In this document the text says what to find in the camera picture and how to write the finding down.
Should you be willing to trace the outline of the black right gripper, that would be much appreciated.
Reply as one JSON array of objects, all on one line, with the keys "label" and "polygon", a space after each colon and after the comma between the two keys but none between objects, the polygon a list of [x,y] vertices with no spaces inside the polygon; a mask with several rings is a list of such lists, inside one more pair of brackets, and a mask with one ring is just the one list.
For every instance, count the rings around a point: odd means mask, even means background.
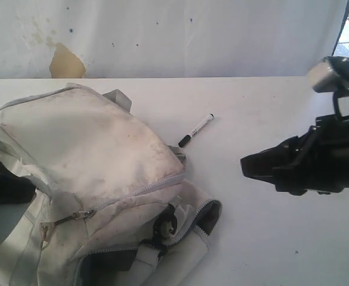
[{"label": "black right gripper", "polygon": [[349,188],[349,120],[321,117],[303,136],[243,157],[240,164],[245,177],[275,184],[278,192],[339,193]]}]

